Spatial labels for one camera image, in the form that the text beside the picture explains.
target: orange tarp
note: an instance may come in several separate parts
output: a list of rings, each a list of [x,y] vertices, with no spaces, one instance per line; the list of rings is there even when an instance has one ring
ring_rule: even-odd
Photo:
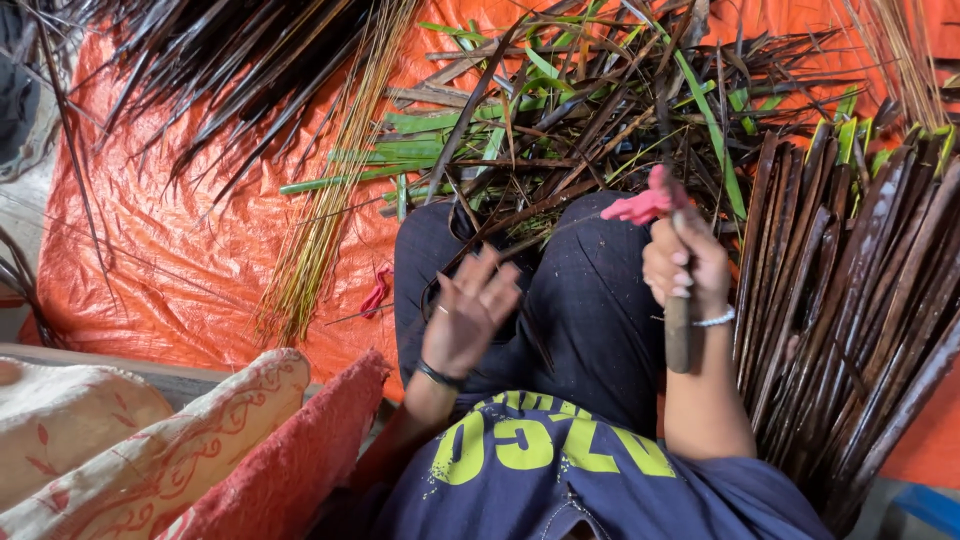
[[[539,9],[549,5],[546,1],[526,2]],[[956,0],[925,2],[931,43],[939,56],[954,54],[947,46],[950,33],[956,36],[957,29],[940,24],[950,20],[949,13],[960,12],[951,2]],[[713,45],[717,39],[732,41],[741,14],[745,37],[763,31],[776,36],[849,24],[841,0],[834,4],[829,0],[716,2],[711,6],[712,33],[704,44]],[[608,5],[609,9],[615,7],[615,3]],[[467,27],[474,19],[481,29],[502,29],[522,13],[511,0],[429,0],[417,20]],[[848,39],[855,37],[840,37],[834,46],[846,46]],[[425,52],[455,49],[446,36],[420,28],[412,28],[405,42],[407,48],[396,64],[400,67],[392,86],[411,86],[440,68],[441,62],[424,59]],[[105,39],[88,38],[74,80],[89,76],[111,52]],[[840,70],[871,62],[862,53],[845,53],[821,57],[814,63],[820,69]],[[876,74],[871,78],[875,99],[861,97],[860,113],[872,113],[874,100],[881,97],[882,84]],[[475,76],[467,75],[456,84],[470,89],[475,81]],[[102,73],[77,89],[72,98],[102,121],[121,86],[111,74]],[[322,96],[316,113],[298,134],[299,147],[292,156],[302,152],[328,108],[335,86],[329,85],[329,93]],[[195,106],[167,132],[162,144],[148,154],[139,177],[138,152],[166,119],[165,110],[148,112],[135,123],[119,127],[96,150],[97,129],[84,120],[75,122],[75,135],[86,149],[87,189],[96,227],[110,245],[105,253],[111,290],[90,249],[80,192],[69,155],[64,145],[60,146],[37,289],[47,317],[73,349],[220,370],[239,369],[259,353],[252,318],[301,200],[277,194],[282,184],[294,180],[293,164],[265,161],[203,221],[212,196],[228,175],[215,168],[191,182],[212,163],[215,154],[211,152],[196,159],[184,178],[176,181],[176,189],[164,190],[177,149],[192,136],[205,107]],[[322,140],[313,152],[305,178],[319,171],[329,139]],[[387,189],[387,183],[364,184],[356,190],[353,202],[366,201]],[[313,364],[314,380],[331,379],[370,347],[396,364],[390,310],[371,320],[354,317],[332,322],[355,314],[373,287],[374,272],[392,262],[396,220],[383,219],[376,207],[362,207],[350,216],[335,283],[320,304],[307,339],[300,344]],[[23,334],[25,340],[36,342],[30,325]],[[951,374],[888,461],[886,474],[960,488],[960,463],[946,459],[960,455],[960,435],[949,428],[960,424],[958,391],[960,376]],[[385,393],[393,399],[402,396],[396,372],[387,381]]]

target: bracelet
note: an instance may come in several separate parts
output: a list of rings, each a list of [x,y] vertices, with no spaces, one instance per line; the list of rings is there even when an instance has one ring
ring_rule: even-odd
[[[724,323],[729,323],[733,320],[733,317],[736,317],[736,309],[733,309],[733,306],[727,304],[727,312],[719,317],[712,319],[707,319],[706,321],[697,321],[695,323],[690,323],[691,326],[703,328],[703,327],[715,327],[717,325],[722,325]]]
[[[457,392],[461,394],[464,392],[464,388],[467,386],[466,379],[454,379],[452,377],[448,377],[443,373],[440,373],[437,370],[433,369],[432,367],[426,365],[426,362],[423,361],[423,358],[417,360],[417,371],[423,372],[424,375],[429,377],[430,380],[432,380],[436,384],[449,386],[451,388],[456,389]]]

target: fingernail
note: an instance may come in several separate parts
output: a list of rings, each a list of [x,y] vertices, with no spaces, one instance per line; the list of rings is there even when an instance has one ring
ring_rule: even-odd
[[[686,272],[680,272],[679,274],[674,276],[673,282],[676,283],[677,285],[682,285],[684,287],[689,287],[693,285],[693,280],[690,278],[689,275],[686,274]]]

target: black wristband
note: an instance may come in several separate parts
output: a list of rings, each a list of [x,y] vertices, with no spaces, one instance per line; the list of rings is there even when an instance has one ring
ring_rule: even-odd
[[[455,388],[457,392],[463,393],[464,388],[467,386],[466,379],[454,379],[448,377],[443,373],[440,373],[433,369],[432,367],[426,365],[426,362],[423,361],[423,358],[417,361],[417,371],[423,372],[424,375],[430,378],[436,384],[442,384],[444,386],[449,386]]]

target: person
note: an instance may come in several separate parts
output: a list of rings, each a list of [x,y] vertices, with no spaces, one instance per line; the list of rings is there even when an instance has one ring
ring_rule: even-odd
[[[449,232],[451,205],[407,217],[395,259],[406,393],[351,477],[364,502],[341,514],[363,524],[350,537],[830,538],[756,459],[726,251],[693,207],[680,230],[598,217],[631,195],[573,202],[539,262],[484,246],[452,278],[440,271],[465,244]],[[684,375],[664,369],[668,295],[689,298],[700,323]]]

